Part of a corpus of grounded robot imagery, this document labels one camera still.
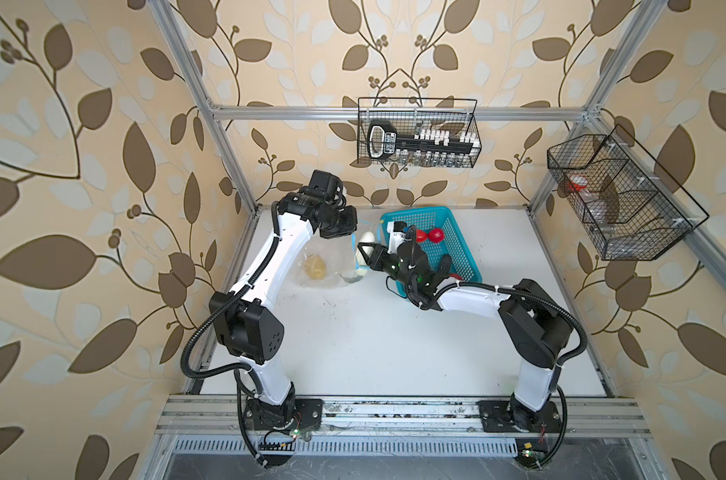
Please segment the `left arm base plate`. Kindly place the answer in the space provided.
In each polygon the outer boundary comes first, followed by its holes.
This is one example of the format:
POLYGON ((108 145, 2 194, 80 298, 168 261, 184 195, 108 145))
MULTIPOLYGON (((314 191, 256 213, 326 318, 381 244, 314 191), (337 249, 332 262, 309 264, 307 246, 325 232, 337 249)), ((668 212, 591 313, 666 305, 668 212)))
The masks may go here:
POLYGON ((245 415, 254 430, 317 430, 322 421, 324 402, 319 398, 289 397, 280 406, 257 399, 246 401, 245 415))

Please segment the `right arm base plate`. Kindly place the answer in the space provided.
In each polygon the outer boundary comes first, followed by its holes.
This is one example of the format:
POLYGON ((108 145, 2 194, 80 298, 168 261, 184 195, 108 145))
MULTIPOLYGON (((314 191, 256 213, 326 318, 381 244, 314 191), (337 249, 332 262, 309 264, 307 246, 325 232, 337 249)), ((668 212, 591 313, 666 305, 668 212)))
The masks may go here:
POLYGON ((564 416, 552 401, 546 402, 536 412, 514 399, 481 400, 477 407, 483 431, 486 433, 540 435, 559 433, 563 426, 564 416))

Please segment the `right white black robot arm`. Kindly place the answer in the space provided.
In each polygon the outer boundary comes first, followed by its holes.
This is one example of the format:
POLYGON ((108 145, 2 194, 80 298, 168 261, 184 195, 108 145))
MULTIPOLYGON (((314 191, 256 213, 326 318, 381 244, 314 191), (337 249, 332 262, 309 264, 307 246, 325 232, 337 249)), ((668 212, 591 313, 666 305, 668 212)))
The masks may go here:
POLYGON ((396 226, 390 235, 394 244, 361 241, 357 253, 370 269, 401 283, 405 298, 423 311, 465 312, 503 323, 521 364, 502 419, 521 431, 533 430, 543 422, 565 363, 587 349, 581 323, 531 279, 511 287, 463 280, 449 254, 431 267, 416 228, 403 222, 396 226))

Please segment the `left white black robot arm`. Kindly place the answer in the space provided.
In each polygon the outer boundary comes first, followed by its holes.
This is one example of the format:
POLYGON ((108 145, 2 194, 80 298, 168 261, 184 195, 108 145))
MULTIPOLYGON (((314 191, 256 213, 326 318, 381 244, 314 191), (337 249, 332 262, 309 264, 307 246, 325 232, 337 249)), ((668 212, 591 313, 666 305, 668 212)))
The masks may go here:
POLYGON ((270 215, 270 236, 230 291, 211 297, 211 314, 185 345, 180 367, 194 380, 245 371, 254 383, 257 400, 282 406, 291 396, 293 384, 276 359, 285 328, 272 313, 275 300, 307 242, 315 234, 323 239, 351 235, 357 229, 357 212, 347 203, 342 180, 316 170, 307 185, 274 202, 270 215), (209 328, 236 361, 196 370, 190 365, 190 356, 209 328))

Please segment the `yellow potato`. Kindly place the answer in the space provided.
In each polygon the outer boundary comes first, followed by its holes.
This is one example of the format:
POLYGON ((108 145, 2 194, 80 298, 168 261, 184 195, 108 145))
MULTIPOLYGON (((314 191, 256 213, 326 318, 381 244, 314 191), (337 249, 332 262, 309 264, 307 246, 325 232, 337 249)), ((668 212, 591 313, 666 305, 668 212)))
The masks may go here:
POLYGON ((324 280, 327 276, 327 266, 319 255, 309 255, 303 264, 303 270, 307 277, 313 281, 324 280))

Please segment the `clear zip top bag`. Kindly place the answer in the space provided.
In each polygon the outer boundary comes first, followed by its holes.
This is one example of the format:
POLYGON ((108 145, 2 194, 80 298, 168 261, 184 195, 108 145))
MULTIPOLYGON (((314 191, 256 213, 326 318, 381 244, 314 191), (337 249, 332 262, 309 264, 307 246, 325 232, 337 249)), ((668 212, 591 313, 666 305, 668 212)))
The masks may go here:
POLYGON ((314 235, 300 250, 289 271, 290 281, 301 288, 338 289, 363 279, 368 273, 366 267, 359 268, 355 260, 356 235, 334 239, 323 239, 314 235), (309 255, 319 255, 327 266, 324 280, 310 280, 303 270, 305 259, 309 255))

